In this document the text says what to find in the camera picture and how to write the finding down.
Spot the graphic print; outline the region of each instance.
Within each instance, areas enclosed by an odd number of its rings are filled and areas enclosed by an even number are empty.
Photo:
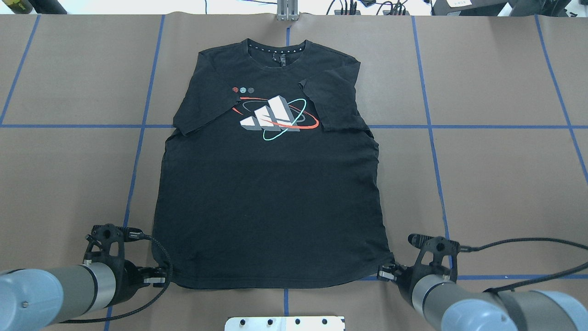
[[[286,99],[278,95],[269,100],[262,98],[243,97],[241,97],[241,100],[244,100],[242,105],[245,110],[248,110],[254,114],[245,118],[244,120],[241,120],[241,127],[250,131],[263,131],[262,137],[265,141],[272,141],[287,131],[299,132],[300,130],[314,129],[319,126],[319,120],[317,120],[316,117],[314,117],[312,114],[305,111],[306,100],[304,99],[296,99],[290,102],[286,102]],[[246,106],[246,104],[250,102],[263,102],[267,104],[261,108],[251,111]],[[298,109],[292,106],[292,104],[295,102],[304,102],[302,109]],[[243,115],[236,108],[233,108],[233,110],[238,114]],[[298,125],[299,123],[303,123],[307,120],[306,115],[312,118],[314,123],[312,125]],[[268,131],[277,132],[278,134],[274,135],[273,137],[268,137],[266,136]]]

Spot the shirt sleeve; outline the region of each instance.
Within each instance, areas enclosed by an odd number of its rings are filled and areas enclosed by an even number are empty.
[[[359,61],[352,59],[299,83],[304,94],[314,103],[325,131],[369,130],[355,102],[359,65]]]
[[[230,110],[237,102],[239,96],[222,79],[208,56],[200,52],[186,96],[173,117],[173,126],[188,135]]]

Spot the white label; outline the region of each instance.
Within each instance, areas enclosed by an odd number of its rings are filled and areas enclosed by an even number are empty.
[[[471,6],[472,2],[470,0],[447,0],[447,3],[451,8],[455,7],[465,7]]]

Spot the t-shirt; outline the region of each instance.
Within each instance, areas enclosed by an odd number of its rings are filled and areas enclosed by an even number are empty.
[[[391,261],[360,63],[308,40],[201,51],[165,143],[153,224],[176,284],[317,288]],[[155,259],[165,257],[153,246]]]

